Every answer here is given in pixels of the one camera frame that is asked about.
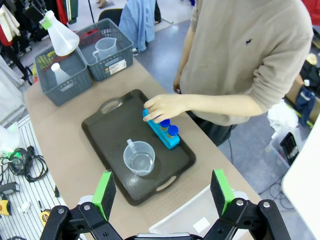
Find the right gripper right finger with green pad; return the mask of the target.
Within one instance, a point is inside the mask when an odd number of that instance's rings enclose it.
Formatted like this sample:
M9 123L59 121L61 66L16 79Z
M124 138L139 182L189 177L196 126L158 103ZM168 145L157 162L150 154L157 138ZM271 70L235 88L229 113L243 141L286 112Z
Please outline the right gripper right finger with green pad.
M210 191L218 213L205 240L231 240L238 230L248 230L255 240L289 240L290 234L277 204L263 199L254 204L235 197L222 169L212 171Z

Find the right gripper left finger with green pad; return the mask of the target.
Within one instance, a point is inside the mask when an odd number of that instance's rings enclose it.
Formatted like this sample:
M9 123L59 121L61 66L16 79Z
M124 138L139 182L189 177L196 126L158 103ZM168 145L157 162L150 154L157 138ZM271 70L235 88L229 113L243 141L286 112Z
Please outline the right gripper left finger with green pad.
M44 226L41 240L77 240L90 233L95 240L121 240L109 222L116 195L114 174L102 174L92 200L69 209L65 205L52 208Z

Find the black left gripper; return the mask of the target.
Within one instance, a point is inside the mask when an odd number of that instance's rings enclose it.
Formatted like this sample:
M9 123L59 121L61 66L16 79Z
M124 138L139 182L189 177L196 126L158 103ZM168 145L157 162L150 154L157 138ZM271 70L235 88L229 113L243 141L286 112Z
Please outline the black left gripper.
M23 14L34 23L39 23L48 30L52 26L52 22L45 16L44 6L42 3L25 3L22 10Z

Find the person's left hand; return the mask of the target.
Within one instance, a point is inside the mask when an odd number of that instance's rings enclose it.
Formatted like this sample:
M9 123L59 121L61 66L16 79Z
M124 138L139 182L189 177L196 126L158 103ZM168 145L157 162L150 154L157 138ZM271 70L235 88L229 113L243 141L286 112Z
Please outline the person's left hand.
M180 94L157 95L146 101L143 107L148 112L143 121L154 121L157 124L190 110L186 98Z

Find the person's right hand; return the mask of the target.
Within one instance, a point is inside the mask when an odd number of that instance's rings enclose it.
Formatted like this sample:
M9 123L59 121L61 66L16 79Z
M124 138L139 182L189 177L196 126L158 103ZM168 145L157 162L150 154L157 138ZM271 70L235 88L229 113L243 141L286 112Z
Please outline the person's right hand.
M177 74L173 80L173 91L177 94L181 94L180 80L181 80L181 74Z

